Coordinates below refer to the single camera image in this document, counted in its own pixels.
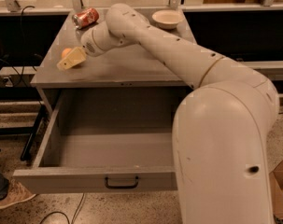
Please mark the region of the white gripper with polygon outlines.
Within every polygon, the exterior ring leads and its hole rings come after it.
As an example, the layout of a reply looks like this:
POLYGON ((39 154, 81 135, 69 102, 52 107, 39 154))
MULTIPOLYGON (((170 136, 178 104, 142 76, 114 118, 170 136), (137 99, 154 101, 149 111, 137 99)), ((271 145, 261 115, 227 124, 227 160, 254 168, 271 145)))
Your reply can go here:
POLYGON ((103 21, 87 30, 80 39, 82 47, 74 47, 57 63, 60 70, 68 70, 86 60, 86 53, 90 56, 100 56, 114 48, 122 48, 129 45, 129 41, 113 35, 103 21))

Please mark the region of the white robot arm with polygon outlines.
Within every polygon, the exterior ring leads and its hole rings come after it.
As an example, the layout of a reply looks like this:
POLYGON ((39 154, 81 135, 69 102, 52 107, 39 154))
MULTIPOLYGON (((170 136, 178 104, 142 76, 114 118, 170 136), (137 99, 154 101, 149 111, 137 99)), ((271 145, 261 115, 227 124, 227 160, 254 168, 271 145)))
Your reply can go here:
POLYGON ((230 58, 153 26, 116 4, 57 66, 69 69, 111 49, 138 44, 193 91, 172 128, 184 224, 275 224, 266 155, 279 111, 270 79, 230 58))

